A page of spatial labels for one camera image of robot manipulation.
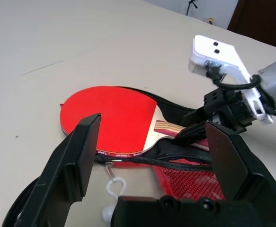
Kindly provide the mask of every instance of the paddle handle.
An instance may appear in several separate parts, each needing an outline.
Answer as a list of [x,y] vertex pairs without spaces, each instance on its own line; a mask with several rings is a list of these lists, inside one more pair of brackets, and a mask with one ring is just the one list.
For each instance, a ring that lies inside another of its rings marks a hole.
[[154,131],[167,136],[176,137],[184,128],[183,126],[157,120]]
[[[183,126],[179,126],[179,125],[172,124],[169,122],[157,120],[154,131],[162,133],[166,136],[176,137],[181,132],[181,130],[184,128],[185,127],[183,127]],[[209,150],[207,140],[201,140],[201,141],[198,141],[197,143],[193,143],[190,145],[192,147],[195,147],[198,149],[202,149],[202,150],[206,150],[206,151]]]

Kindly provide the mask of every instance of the white ball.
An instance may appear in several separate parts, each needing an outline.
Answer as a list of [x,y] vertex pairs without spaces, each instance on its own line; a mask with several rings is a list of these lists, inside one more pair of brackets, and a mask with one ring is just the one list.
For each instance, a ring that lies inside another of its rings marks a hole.
[[113,216],[115,205],[108,205],[102,210],[102,219],[106,224],[110,225],[111,218]]

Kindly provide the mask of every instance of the table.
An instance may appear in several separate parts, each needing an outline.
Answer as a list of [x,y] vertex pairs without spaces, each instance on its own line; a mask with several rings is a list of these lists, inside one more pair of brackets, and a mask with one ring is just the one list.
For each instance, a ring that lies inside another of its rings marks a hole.
[[[74,92],[120,85],[202,106],[215,86],[187,70],[195,35],[235,45],[250,73],[276,61],[275,47],[139,0],[0,0],[0,225],[64,139],[60,103]],[[276,179],[276,123],[254,122],[242,137]],[[126,195],[162,195],[150,168],[114,172]],[[95,165],[66,226],[106,226],[108,179]]]

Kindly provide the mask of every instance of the red mesh pocket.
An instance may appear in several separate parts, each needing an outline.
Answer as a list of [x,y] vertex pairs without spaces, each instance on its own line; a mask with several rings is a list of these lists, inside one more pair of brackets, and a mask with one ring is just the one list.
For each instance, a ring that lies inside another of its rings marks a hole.
[[[191,165],[202,165],[185,159],[175,162]],[[181,171],[152,166],[163,191],[176,199],[199,200],[208,197],[212,200],[224,200],[219,182],[213,172],[207,171]]]

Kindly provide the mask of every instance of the dark door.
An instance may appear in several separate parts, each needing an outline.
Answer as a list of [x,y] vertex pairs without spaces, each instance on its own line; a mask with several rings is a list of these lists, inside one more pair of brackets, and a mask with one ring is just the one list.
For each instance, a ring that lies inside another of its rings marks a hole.
[[276,46],[276,0],[239,0],[228,30]]

